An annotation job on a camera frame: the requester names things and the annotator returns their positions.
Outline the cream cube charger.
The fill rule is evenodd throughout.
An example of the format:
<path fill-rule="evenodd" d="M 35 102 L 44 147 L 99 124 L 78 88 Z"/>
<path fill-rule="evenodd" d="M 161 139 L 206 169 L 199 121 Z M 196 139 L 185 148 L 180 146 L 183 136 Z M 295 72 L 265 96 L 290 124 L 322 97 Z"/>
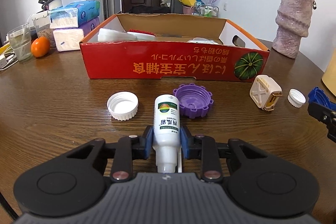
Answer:
<path fill-rule="evenodd" d="M 270 112 L 282 96 L 282 88 L 273 78 L 262 74 L 255 78 L 249 95 L 258 108 Z"/>

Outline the white bottle cap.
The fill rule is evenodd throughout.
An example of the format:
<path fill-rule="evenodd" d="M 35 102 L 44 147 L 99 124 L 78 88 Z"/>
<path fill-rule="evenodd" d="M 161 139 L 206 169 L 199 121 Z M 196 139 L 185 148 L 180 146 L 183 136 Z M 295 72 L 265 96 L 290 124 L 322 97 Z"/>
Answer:
<path fill-rule="evenodd" d="M 288 102 L 296 108 L 301 108 L 306 103 L 306 98 L 299 90 L 291 88 L 288 94 Z"/>
<path fill-rule="evenodd" d="M 138 111 L 138 97 L 128 91 L 113 94 L 106 103 L 112 118 L 126 121 L 134 118 Z"/>

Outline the clear food container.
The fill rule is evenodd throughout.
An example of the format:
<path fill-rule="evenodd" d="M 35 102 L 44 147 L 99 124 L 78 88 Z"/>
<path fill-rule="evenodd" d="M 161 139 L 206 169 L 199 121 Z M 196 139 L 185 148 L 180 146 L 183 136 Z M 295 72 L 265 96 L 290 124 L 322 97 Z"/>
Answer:
<path fill-rule="evenodd" d="M 31 16 L 38 38 L 45 37 L 51 47 L 56 47 L 53 30 L 50 28 L 49 11 L 41 11 Z"/>

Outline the small white medicine bottle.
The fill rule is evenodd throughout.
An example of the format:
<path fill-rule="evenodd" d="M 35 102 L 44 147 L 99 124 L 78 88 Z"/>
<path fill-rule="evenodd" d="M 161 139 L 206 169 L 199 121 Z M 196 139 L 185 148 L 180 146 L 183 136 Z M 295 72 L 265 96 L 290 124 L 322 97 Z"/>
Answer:
<path fill-rule="evenodd" d="M 170 94 L 158 96 L 154 102 L 153 149 L 157 172 L 174 173 L 181 147 L 179 100 Z"/>

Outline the purple tissue pack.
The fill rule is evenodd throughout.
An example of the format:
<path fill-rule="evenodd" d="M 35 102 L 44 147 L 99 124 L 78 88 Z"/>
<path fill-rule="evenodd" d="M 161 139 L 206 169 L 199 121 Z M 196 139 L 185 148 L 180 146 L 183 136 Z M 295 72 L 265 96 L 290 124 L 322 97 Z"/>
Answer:
<path fill-rule="evenodd" d="M 60 52 L 80 50 L 79 42 L 99 24 L 100 20 L 96 17 L 78 28 L 54 29 L 56 49 Z"/>

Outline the purple jar lid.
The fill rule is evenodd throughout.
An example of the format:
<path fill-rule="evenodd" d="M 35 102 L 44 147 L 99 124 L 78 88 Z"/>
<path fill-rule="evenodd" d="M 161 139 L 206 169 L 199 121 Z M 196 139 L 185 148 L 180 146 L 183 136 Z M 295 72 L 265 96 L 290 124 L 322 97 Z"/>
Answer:
<path fill-rule="evenodd" d="M 213 94 L 193 83 L 181 84 L 173 95 L 179 100 L 180 114 L 190 119 L 205 117 L 214 104 Z"/>

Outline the grey tape roll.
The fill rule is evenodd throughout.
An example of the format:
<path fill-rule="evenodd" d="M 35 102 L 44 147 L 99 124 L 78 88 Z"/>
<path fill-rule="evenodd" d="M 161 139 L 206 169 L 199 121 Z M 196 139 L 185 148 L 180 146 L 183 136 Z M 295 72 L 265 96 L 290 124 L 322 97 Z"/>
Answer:
<path fill-rule="evenodd" d="M 98 42 L 137 41 L 137 37 L 127 32 L 120 32 L 108 28 L 100 28 L 97 40 Z"/>

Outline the white power adapter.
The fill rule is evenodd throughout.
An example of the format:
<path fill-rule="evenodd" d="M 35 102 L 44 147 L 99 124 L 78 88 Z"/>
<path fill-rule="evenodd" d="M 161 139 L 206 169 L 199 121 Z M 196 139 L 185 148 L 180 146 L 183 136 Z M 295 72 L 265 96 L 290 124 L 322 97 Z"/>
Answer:
<path fill-rule="evenodd" d="M 1 54 L 0 57 L 0 70 L 6 69 L 11 64 L 13 55 L 11 53 Z"/>

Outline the orange fruit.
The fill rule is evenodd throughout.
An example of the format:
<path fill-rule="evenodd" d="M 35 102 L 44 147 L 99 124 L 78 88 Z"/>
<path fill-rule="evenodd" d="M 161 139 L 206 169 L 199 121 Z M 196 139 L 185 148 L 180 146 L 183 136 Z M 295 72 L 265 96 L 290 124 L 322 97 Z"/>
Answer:
<path fill-rule="evenodd" d="M 31 44 L 31 53 L 35 58 L 45 56 L 50 50 L 50 41 L 46 37 L 39 37 Z"/>

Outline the pink textured vase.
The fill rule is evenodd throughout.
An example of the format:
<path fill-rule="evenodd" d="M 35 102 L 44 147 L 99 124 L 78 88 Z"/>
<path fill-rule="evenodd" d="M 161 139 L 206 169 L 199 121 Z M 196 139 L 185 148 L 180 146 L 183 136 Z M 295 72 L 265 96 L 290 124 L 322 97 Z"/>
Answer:
<path fill-rule="evenodd" d="M 295 59 L 302 38 L 309 36 L 314 0 L 281 0 L 275 22 L 278 25 L 272 48 Z"/>

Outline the yellow thermos jug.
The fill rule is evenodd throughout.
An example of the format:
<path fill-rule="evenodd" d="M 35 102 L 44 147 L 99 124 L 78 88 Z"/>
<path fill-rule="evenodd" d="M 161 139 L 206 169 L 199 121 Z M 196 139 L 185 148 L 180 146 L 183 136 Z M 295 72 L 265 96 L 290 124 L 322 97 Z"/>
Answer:
<path fill-rule="evenodd" d="M 333 96 L 336 96 L 336 49 L 333 51 L 333 55 L 321 80 Z"/>

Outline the red cardboard box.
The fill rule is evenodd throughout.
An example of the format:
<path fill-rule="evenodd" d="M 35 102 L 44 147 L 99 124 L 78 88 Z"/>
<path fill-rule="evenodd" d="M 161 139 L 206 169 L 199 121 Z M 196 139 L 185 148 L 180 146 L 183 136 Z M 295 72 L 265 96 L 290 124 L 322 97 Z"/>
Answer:
<path fill-rule="evenodd" d="M 115 14 L 100 24 L 120 32 L 143 30 L 155 41 L 98 42 L 98 29 L 80 41 L 92 79 L 160 79 L 251 82 L 263 72 L 269 49 L 231 20 L 185 14 Z M 201 37 L 218 44 L 190 43 Z"/>

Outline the blue tissue pack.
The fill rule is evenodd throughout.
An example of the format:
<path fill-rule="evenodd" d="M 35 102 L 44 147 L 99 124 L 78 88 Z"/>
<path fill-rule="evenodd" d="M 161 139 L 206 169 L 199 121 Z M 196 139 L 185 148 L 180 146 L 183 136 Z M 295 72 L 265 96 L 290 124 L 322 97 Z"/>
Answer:
<path fill-rule="evenodd" d="M 50 11 L 50 28 L 78 28 L 100 15 L 100 2 L 78 1 Z"/>

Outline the black bag on floor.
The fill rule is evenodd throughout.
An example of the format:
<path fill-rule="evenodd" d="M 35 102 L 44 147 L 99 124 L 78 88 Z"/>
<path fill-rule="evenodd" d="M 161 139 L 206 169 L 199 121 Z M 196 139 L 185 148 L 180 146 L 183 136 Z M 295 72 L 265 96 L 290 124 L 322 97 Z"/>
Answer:
<path fill-rule="evenodd" d="M 147 6 L 147 5 L 137 5 L 131 7 L 128 13 L 131 14 L 168 14 L 171 13 L 171 9 L 166 6 Z"/>

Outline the glass cup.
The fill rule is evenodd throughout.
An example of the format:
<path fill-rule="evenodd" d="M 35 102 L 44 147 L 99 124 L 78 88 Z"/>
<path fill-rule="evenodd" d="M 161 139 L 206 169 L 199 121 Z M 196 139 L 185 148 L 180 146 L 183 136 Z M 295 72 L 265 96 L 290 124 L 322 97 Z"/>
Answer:
<path fill-rule="evenodd" d="M 11 30 L 7 34 L 7 38 L 19 62 L 33 56 L 31 53 L 30 24 L 28 22 Z"/>

